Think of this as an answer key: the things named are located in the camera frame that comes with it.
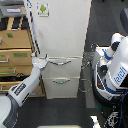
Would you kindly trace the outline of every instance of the label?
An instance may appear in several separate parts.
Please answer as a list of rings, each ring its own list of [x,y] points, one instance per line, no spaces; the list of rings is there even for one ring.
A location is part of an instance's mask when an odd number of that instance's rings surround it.
[[[10,13],[20,13],[20,9],[7,9],[7,12],[10,12]]]
[[[116,82],[118,86],[120,86],[126,75],[127,75],[127,70],[120,65],[114,74],[113,80]]]
[[[9,67],[8,69],[13,69],[12,67]]]
[[[14,57],[28,57],[27,53],[13,53]]]
[[[0,55],[0,57],[6,57],[5,55]]]
[[[13,38],[12,33],[7,33],[8,38]]]

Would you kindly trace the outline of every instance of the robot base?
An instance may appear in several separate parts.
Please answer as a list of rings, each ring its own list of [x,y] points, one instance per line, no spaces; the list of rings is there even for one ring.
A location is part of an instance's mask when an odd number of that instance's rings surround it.
[[[94,70],[93,69],[91,69],[91,78],[92,78],[93,93],[94,93],[95,98],[99,101],[99,103],[103,104],[104,106],[116,106],[120,102],[119,99],[117,99],[117,100],[112,99],[111,101],[109,101],[100,95],[100,93],[96,89],[97,85],[95,85]]]

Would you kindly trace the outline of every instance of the floor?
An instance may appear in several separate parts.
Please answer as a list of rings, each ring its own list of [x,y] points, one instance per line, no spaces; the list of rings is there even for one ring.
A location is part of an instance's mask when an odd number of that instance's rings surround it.
[[[79,125],[81,128],[92,128],[91,115],[98,117],[103,128],[106,118],[101,113],[101,104],[95,99],[90,78],[90,67],[86,67],[86,55],[92,55],[91,45],[109,46],[115,32],[127,35],[120,22],[120,12],[128,7],[128,0],[106,0],[103,3],[92,0],[89,27],[85,43],[85,57],[76,99],[28,98],[18,110],[19,117],[15,128],[36,128],[45,125]]]

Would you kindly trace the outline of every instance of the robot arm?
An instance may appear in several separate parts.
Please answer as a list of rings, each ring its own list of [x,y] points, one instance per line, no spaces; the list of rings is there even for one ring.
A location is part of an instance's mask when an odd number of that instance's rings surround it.
[[[32,55],[33,69],[31,75],[16,86],[9,89],[8,96],[0,97],[0,128],[12,128],[17,120],[17,109],[21,107],[29,94],[37,87],[41,71],[49,59],[44,60]]]

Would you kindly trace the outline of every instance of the drawer handle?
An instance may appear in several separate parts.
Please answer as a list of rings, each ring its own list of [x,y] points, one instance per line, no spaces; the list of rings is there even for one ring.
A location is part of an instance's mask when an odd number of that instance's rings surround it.
[[[70,81],[70,79],[56,79],[56,80],[52,80],[52,82],[55,82],[57,84],[64,84],[66,82]]]
[[[71,60],[64,60],[64,62],[62,62],[62,60],[59,60],[59,61],[61,61],[61,62],[57,62],[56,60],[55,60],[55,61],[49,60],[50,63],[53,63],[53,64],[55,64],[55,65],[65,65],[65,64],[71,62]]]
[[[15,73],[16,73],[16,70],[14,70],[14,72],[0,72],[0,75],[11,75]]]
[[[8,62],[9,62],[9,59],[8,58],[5,61],[0,61],[0,63],[8,63]]]

